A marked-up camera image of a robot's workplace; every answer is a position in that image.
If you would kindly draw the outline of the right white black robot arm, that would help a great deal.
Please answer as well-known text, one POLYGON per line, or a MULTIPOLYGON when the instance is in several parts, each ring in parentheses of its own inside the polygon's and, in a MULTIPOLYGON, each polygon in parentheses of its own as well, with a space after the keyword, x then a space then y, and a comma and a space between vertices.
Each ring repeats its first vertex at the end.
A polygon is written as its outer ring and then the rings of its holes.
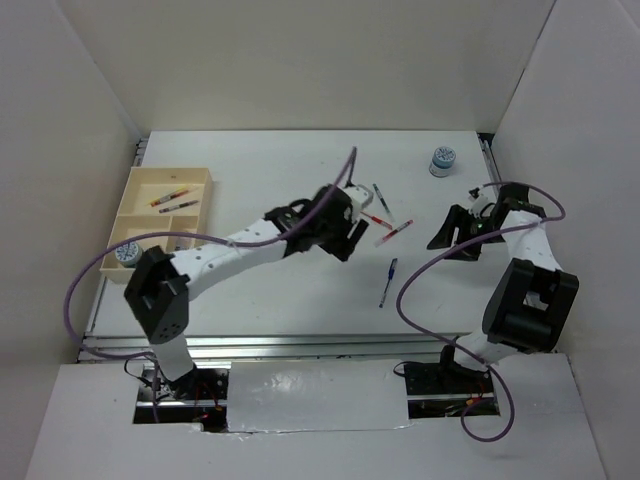
POLYGON ((509 254, 481 326, 441 352, 436 379, 448 392, 460 391, 471 374, 508 356, 552 351, 579 289, 577 276, 566 272, 552 253, 546 225, 553 219, 530 202, 533 188, 516 182, 494 185, 494 200, 477 187, 469 191, 470 206, 451 206, 426 246, 453 248, 446 258, 466 262, 477 261, 485 244, 504 243, 509 254))

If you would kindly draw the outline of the red pen with clip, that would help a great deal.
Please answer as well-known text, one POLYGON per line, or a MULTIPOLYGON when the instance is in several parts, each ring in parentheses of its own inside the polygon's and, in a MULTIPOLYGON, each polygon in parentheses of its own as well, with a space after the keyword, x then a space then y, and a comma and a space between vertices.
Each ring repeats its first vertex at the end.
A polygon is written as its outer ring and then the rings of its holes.
POLYGON ((381 218, 379 218, 377 216, 371 215, 371 214, 366 213, 364 211, 361 212, 361 215, 363 215, 367 219, 373 221, 374 223, 386 228, 387 230, 393 230, 393 228, 394 228, 389 222, 387 222, 387 221, 385 221, 385 220, 383 220, 383 219, 381 219, 381 218))

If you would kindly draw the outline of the yellow pen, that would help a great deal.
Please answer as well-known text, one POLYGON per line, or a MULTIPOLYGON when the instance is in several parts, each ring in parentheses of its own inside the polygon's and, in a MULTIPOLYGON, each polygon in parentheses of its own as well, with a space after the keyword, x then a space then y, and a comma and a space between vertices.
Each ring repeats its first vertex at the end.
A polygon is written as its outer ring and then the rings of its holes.
POLYGON ((150 207, 156 207, 158 205, 161 205, 161 204, 167 203, 167 202, 169 202, 171 200, 174 200, 174 199, 176 199, 176 198, 178 198, 178 197, 180 197, 182 195, 185 195, 187 193, 188 193, 188 189, 187 188, 182 188, 182 189, 175 190, 175 191, 170 192, 170 193, 168 193, 168 194, 166 194, 164 196, 161 196, 159 198, 156 198, 156 199, 152 200, 149 203, 149 206, 150 207))

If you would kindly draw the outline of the blue pen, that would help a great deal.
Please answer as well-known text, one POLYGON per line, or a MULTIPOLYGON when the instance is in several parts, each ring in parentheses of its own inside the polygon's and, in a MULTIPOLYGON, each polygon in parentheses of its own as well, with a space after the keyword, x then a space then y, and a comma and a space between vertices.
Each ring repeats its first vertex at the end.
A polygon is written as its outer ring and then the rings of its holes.
POLYGON ((388 272, 387 272, 386 283, 385 283, 384 290, 382 292, 382 295, 381 295, 381 298, 380 298, 380 301, 379 301, 379 304, 378 304, 378 307, 380 309, 384 308, 385 301, 386 301, 386 298, 388 296, 389 289, 390 289, 390 286, 391 286, 391 282, 392 282, 392 280, 394 278, 394 275, 395 275, 397 264, 398 264, 398 258, 397 257, 393 258, 391 260, 390 265, 389 265, 389 269, 388 269, 388 272))
POLYGON ((191 206, 198 205, 199 203, 200 203, 199 200, 190 200, 190 201, 187 201, 187 202, 183 202, 183 203, 172 205, 172 206, 169 206, 169 207, 166 207, 166 208, 162 208, 162 209, 160 209, 158 211, 158 213, 166 214, 166 213, 174 212, 174 211, 177 211, 177 210, 189 208, 191 206))

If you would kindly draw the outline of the dark green pen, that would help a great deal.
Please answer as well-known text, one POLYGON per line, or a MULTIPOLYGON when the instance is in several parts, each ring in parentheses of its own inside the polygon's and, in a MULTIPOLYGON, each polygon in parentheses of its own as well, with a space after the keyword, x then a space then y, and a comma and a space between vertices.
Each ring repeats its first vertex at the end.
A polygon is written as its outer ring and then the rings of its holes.
POLYGON ((393 214, 392 214, 392 212, 391 212, 391 210, 390 210, 390 208, 389 208, 389 206, 388 206, 388 204, 386 202, 386 199, 384 198, 380 188, 375 183, 372 184, 372 187, 373 187, 374 193, 376 194, 376 196, 377 196, 380 204, 382 205, 382 208, 384 209, 386 215, 388 216, 389 220, 392 223, 395 222, 395 217, 393 216, 393 214))

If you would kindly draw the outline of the red pen with clear barrel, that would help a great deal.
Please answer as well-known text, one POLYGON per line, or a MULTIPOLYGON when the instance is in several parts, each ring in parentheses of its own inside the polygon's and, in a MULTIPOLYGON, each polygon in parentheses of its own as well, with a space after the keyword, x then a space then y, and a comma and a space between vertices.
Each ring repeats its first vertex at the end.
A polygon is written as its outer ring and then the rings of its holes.
POLYGON ((184 195, 187 195, 187 194, 189 194, 189 193, 191 193, 191 192, 193 192, 195 190, 196 190, 196 187, 182 187, 182 188, 179 188, 179 189, 177 189, 175 191, 167 193, 166 195, 163 195, 163 196, 151 201, 150 205, 152 207, 156 207, 156 206, 168 203, 168 202, 170 202, 172 200, 175 200, 177 198, 180 198, 180 197, 182 197, 184 195))

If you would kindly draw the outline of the blue cap glue bottle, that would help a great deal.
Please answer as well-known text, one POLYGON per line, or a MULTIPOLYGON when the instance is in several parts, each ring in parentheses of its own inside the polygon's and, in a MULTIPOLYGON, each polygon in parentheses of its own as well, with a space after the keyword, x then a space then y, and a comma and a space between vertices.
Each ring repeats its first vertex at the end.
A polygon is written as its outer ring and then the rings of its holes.
POLYGON ((181 251, 189 248, 190 241, 186 237, 176 237, 174 242, 174 250, 181 251))

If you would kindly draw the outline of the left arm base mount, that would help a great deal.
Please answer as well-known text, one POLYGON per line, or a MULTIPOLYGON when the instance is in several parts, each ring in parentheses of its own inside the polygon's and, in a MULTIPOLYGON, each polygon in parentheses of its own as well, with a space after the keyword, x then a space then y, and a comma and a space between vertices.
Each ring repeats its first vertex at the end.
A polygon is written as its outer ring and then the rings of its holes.
POLYGON ((138 386, 134 424, 193 423, 205 432, 227 431, 229 369, 197 368, 174 383, 151 364, 135 373, 126 361, 123 370, 138 386))

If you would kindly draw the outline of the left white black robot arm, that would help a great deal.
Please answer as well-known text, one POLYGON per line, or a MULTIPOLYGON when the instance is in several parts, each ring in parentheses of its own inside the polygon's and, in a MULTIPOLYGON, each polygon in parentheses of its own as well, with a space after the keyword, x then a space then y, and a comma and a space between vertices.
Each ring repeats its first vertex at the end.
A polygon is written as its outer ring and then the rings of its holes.
POLYGON ((156 358, 163 389, 184 399, 201 379, 184 336, 192 300, 246 270, 314 246, 347 261, 368 227, 360 215, 372 200, 363 185, 327 185, 313 199, 274 208, 221 243, 173 253, 152 247, 143 253, 124 298, 156 358))

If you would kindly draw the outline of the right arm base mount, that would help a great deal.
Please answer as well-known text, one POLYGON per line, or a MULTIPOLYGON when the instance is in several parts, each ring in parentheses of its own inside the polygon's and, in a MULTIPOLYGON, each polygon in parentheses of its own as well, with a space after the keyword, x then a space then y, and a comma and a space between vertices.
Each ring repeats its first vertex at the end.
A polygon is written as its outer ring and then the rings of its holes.
POLYGON ((438 362, 401 361, 393 373, 404 380, 412 420, 499 414, 488 372, 469 370, 442 358, 438 362))

